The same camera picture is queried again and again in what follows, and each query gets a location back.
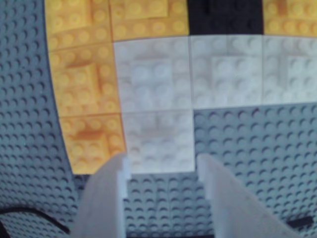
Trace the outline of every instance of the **white lego brick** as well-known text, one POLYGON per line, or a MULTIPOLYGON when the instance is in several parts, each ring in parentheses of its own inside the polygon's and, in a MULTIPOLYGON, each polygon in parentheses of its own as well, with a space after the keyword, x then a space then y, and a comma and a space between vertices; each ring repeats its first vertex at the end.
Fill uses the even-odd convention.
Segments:
POLYGON ((316 52, 312 38, 264 36, 263 104, 316 101, 316 52))
POLYGON ((195 170, 192 111, 123 114, 134 174, 195 170))
POLYGON ((228 55, 262 56, 262 35, 228 35, 228 55))
POLYGON ((195 109, 261 104, 261 36, 195 36, 191 49, 195 109))
POLYGON ((317 56, 317 39, 309 37, 294 37, 294 50, 296 54, 317 56))
POLYGON ((117 42, 114 51, 122 112, 192 107, 188 37, 117 42))
POLYGON ((191 36, 190 45, 193 58, 227 55, 226 35, 191 36))

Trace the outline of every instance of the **black tile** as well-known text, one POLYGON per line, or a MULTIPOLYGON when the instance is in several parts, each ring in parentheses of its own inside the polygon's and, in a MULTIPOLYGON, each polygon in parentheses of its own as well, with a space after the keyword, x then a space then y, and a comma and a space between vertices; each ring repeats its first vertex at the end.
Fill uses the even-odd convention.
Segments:
POLYGON ((190 35, 263 34, 261 0, 187 0, 190 35))

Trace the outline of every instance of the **yellow tile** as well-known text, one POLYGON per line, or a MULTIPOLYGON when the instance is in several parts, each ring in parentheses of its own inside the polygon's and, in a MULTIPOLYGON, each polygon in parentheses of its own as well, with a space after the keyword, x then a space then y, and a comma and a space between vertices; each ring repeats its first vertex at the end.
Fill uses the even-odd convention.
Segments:
POLYGON ((60 124, 74 174, 93 174, 126 151, 120 115, 63 118, 60 124))
MULTIPOLYGON (((51 0, 47 0, 47 6, 52 4, 51 0)), ((56 51, 60 49, 67 49, 76 46, 83 46, 83 45, 91 45, 101 42, 111 42, 111 28, 110 28, 110 12, 109 12, 109 5, 107 0, 94 0, 88 1, 86 3, 89 6, 86 11, 89 11, 89 24, 80 25, 79 27, 63 27, 63 23, 61 24, 61 29, 55 29, 56 27, 50 27, 50 22, 56 21, 59 19, 59 16, 56 12, 50 10, 47 7, 47 33, 48 33, 48 45, 49 51, 56 51)), ((66 16, 71 16, 74 14, 75 9, 68 9, 64 14, 66 16)))
POLYGON ((187 16, 176 18, 158 18, 149 20, 151 36, 179 36, 188 35, 188 18, 187 16))
POLYGON ((315 0, 287 0, 288 16, 301 20, 317 19, 317 2, 315 0))
POLYGON ((50 32, 61 32, 91 25, 90 0, 47 0, 46 20, 50 32))
POLYGON ((142 19, 115 23, 113 24, 112 36, 114 41, 150 37, 149 21, 142 19))
POLYGON ((125 0, 125 19, 168 17, 167 0, 125 0))
POLYGON ((188 35, 186 0, 111 1, 114 41, 188 35))
POLYGON ((120 112, 112 44, 100 44, 52 52, 50 53, 50 63, 60 117, 120 112), (94 67, 94 70, 89 73, 90 84, 84 85, 84 87, 87 91, 92 90, 94 92, 96 101, 90 99, 86 104, 81 102, 81 100, 85 101, 85 98, 80 99, 80 97, 83 97, 81 93, 85 91, 84 88, 75 92, 72 91, 72 94, 69 94, 61 91, 61 87, 57 83, 61 75, 65 74, 68 76, 72 75, 74 81, 74 75, 80 72, 83 66, 94 67), (68 103, 68 100, 74 100, 74 103, 68 103))
POLYGON ((312 1, 263 0, 264 33, 269 35, 317 36, 316 20, 311 18, 314 11, 307 9, 308 3, 312 3, 312 1))

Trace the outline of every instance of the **gray lego baseplate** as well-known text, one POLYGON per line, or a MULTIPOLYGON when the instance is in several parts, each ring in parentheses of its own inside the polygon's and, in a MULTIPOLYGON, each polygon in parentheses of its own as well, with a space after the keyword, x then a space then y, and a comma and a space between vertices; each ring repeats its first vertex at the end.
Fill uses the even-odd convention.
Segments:
MULTIPOLYGON (((71 226, 88 176, 74 176, 54 102, 42 0, 0 1, 0 208, 27 206, 71 226)), ((195 111, 196 154, 221 160, 282 220, 317 211, 315 104, 195 111)), ((196 172, 134 175, 129 237, 213 234, 196 172)), ((0 216, 13 238, 63 237, 31 214, 0 216)), ((302 235, 312 235, 314 225, 302 235)))
POLYGON ((282 220, 315 217, 316 123, 316 104, 195 111, 195 150, 222 161, 282 220))

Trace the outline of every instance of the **white plastic piece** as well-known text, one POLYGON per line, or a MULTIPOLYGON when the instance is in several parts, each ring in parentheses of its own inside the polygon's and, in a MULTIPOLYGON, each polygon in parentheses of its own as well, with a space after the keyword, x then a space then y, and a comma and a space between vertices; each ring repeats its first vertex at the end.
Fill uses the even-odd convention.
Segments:
POLYGON ((192 111, 123 114, 134 174, 195 170, 192 111))
POLYGON ((198 155, 197 163, 199 180, 211 201, 215 237, 300 238, 211 155, 198 155))
POLYGON ((192 107, 188 37, 117 42, 114 50, 123 113, 192 107))
POLYGON ((80 203, 72 238, 126 238, 123 199, 131 179, 124 154, 109 160, 90 177, 80 203))
POLYGON ((262 103, 262 36, 192 36, 194 108, 262 103))
POLYGON ((264 36, 263 104, 317 100, 317 39, 264 36))

